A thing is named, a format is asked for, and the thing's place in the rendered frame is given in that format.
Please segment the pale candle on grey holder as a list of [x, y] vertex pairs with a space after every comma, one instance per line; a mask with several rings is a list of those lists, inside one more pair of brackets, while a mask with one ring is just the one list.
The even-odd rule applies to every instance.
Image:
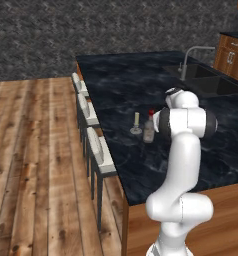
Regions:
[[139, 127], [139, 113], [135, 113], [134, 124], [130, 129], [130, 132], [135, 135], [140, 135], [142, 133], [142, 129]]

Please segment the clear liquor bottle red cap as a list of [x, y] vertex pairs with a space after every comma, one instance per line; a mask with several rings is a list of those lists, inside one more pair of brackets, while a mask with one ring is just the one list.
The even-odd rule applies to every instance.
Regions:
[[145, 122], [145, 126], [144, 126], [143, 141], [145, 143], [152, 143], [154, 140], [155, 130], [154, 130], [154, 123], [153, 123], [153, 115], [154, 115], [154, 110], [150, 109], [148, 120]]

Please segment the white bar stool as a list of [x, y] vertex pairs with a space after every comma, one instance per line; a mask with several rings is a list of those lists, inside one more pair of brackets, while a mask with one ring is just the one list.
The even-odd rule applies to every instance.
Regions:
[[94, 176], [97, 176], [97, 227], [101, 230], [103, 180], [117, 175], [106, 139], [98, 136], [92, 127], [87, 128], [91, 153], [91, 198], [94, 198]]
[[78, 107], [78, 124], [80, 128], [80, 138], [83, 145], [83, 151], [86, 151], [87, 128], [99, 128], [99, 120], [96, 115], [95, 109], [91, 102], [88, 102], [82, 93], [77, 95]]
[[73, 72], [71, 75], [73, 86], [76, 93], [81, 93], [85, 98], [89, 97], [89, 93], [85, 82], [81, 80], [76, 72]]

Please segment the black sink basin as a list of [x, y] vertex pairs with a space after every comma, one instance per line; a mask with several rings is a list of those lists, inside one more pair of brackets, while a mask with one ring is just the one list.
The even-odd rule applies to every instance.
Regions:
[[185, 80], [180, 82], [183, 89], [189, 89], [205, 98], [238, 95], [238, 84], [216, 74], [199, 64], [187, 66]]

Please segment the wooden kitchen island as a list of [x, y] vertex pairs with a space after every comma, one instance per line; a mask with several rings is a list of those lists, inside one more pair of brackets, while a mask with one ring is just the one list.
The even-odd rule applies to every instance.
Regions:
[[179, 51], [76, 62], [94, 163], [124, 190], [122, 256], [238, 256], [238, 82]]

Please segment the wooden base cupboards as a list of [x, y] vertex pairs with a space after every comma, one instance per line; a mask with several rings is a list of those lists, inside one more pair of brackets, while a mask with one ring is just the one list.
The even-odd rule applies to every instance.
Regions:
[[222, 32], [213, 68], [238, 80], [238, 32]]

